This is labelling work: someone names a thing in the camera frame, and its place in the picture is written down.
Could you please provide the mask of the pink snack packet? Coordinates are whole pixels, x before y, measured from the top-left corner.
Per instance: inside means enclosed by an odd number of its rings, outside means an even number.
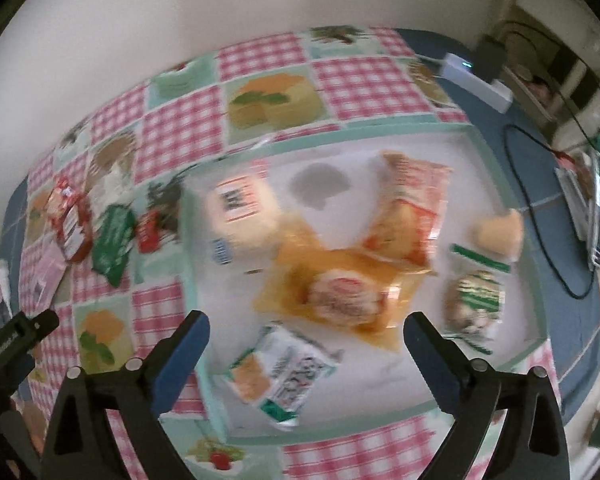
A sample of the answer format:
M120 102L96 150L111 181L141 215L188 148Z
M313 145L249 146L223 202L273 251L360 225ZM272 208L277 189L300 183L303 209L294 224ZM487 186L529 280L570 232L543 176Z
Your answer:
M52 304L62 278L67 270L64 253L56 242L50 242L35 269L32 300L38 310Z

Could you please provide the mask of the green cream cookie packet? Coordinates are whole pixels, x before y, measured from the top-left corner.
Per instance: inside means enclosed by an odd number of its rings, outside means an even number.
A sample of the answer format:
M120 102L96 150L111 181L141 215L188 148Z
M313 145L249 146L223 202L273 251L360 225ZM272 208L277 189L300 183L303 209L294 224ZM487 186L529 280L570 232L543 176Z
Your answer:
M452 275L443 335L490 356L502 322L510 265L460 244L451 244L449 254Z

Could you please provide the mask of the dark red snack packet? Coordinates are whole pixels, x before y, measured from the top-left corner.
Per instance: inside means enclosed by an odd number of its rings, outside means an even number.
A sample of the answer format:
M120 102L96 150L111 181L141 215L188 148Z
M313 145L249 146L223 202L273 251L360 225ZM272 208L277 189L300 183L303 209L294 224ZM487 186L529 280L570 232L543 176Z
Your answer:
M64 207L56 223L57 243L68 263L80 263L94 242L90 204L77 195Z

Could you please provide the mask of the dark green snack packet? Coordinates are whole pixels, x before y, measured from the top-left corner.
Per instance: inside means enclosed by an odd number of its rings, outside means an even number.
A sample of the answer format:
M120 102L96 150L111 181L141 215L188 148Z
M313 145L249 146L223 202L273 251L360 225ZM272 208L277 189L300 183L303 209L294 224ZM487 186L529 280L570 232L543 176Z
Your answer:
M128 206L112 204L100 217L100 227L92 249L92 270L118 288L135 236L135 216Z

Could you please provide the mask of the small red candy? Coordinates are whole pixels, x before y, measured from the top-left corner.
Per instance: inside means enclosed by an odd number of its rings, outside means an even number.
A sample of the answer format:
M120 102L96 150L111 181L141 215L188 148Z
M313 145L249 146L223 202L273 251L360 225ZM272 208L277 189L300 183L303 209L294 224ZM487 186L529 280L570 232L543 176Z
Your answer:
M136 244L140 254L151 254L161 247L163 214L159 208L146 210L137 221Z

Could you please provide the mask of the green white biscuit packet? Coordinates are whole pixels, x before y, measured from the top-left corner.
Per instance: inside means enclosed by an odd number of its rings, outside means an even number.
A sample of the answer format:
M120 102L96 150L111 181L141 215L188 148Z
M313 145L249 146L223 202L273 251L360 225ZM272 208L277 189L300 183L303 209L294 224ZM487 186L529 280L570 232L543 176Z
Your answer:
M279 322L260 330L256 343L224 373L224 382L243 404L255 408L279 429L299 425L309 395L342 361L316 340Z

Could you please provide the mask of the peach jelly cup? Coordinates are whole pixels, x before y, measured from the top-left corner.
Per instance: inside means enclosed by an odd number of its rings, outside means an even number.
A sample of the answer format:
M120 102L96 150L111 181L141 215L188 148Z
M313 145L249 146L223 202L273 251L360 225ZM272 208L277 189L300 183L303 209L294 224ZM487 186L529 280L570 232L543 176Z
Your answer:
M508 261L517 261L524 246L524 219L517 209L484 218L476 227L476 244Z

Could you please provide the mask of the orange yellow pastry bag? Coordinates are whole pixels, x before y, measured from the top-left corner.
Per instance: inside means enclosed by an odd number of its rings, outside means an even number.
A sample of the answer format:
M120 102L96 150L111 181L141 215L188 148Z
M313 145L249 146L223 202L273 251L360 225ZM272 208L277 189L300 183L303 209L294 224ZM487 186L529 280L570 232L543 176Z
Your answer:
M358 249L326 248L300 217L285 221L253 309L340 330L397 352L400 330L426 266L399 266Z

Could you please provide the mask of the cream orange snack bag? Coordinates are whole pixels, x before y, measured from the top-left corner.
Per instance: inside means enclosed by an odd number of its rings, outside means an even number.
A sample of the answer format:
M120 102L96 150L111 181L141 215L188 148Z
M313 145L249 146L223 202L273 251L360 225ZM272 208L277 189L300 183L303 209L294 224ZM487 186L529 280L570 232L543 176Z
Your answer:
M360 247L395 263L431 266L448 204L452 168L398 151L380 154L389 174Z

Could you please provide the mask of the round white cake packet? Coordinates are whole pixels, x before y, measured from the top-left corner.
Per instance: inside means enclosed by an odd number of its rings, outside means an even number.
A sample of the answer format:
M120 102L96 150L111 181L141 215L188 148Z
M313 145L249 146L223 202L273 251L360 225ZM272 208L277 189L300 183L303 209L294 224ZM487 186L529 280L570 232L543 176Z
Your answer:
M245 172L212 186L204 196L204 214L212 240L245 252L275 242L283 211L268 181Z

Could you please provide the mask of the red cartoon snack bag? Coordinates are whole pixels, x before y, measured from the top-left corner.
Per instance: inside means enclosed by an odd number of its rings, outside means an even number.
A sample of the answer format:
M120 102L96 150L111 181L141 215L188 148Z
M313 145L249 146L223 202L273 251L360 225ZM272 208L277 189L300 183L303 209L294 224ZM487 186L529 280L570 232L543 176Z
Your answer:
M59 178L45 204L47 220L52 228L59 231L69 209L80 198L80 191L66 177Z

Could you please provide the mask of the white translucent snack packet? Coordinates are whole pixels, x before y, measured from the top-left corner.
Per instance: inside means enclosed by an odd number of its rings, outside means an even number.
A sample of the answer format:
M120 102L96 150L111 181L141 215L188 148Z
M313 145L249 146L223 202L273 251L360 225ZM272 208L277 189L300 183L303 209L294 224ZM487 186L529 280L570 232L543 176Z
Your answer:
M116 162L88 192L88 198L95 214L100 214L109 205L117 203L125 191L125 176Z

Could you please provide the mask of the patchwork checkered tablecloth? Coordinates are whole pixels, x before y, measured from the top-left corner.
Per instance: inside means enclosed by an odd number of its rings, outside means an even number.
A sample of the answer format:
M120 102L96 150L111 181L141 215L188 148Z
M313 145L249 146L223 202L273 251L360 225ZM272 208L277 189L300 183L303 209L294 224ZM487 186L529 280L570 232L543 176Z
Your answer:
M42 259L55 235L45 204L58 180L90 192L118 176L137 216L166 217L152 252L132 252L119 286L88 261L68 266L52 304L60 324L42 344L26 395L50 414L60 378L73 364L102 370L83 349L92 334L114 328L115 356L144 354L184 316L184 245L178 212L186 169L239 152L264 136L278 142L352 138L366 126L473 124L490 131L498 114L457 86L422 72L425 53L460 53L433 32L387 27L317 27L234 44L138 84L79 122L38 162L9 202L14 306L40 310Z

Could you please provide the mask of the smartphone on stand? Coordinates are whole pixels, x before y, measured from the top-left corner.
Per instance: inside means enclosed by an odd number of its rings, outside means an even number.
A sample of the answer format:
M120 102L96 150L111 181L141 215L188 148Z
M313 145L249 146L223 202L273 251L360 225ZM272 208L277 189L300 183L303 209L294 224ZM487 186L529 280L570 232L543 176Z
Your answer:
M591 197L588 200L588 229L586 230L586 250L588 268L600 270L600 152L596 148L588 149L591 159Z

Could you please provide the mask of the white phone stand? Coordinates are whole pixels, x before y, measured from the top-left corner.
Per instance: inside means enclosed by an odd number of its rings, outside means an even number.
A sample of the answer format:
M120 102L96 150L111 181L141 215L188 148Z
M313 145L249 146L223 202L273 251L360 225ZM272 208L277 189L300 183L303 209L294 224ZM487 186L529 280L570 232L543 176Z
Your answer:
M578 177L573 170L562 167L557 168L555 174L577 238L581 242L587 242L590 237L590 203L585 198Z

